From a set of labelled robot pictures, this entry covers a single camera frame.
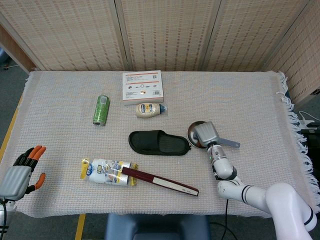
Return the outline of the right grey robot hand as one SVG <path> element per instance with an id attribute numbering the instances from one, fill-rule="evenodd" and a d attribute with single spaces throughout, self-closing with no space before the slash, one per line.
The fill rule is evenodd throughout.
<path id="1" fill-rule="evenodd" d="M 207 148 L 210 143 L 218 143 L 220 136 L 211 121 L 196 121 L 191 138 L 198 148 Z"/>

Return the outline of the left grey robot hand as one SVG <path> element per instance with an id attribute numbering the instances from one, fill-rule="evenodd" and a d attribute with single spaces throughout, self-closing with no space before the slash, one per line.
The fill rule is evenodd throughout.
<path id="1" fill-rule="evenodd" d="M 40 174 L 35 184 L 30 184 L 31 176 L 46 151 L 46 147 L 37 145 L 22 153 L 5 173 L 0 183 L 0 199 L 4 202 L 16 202 L 31 192 L 42 187 L 46 174 Z"/>

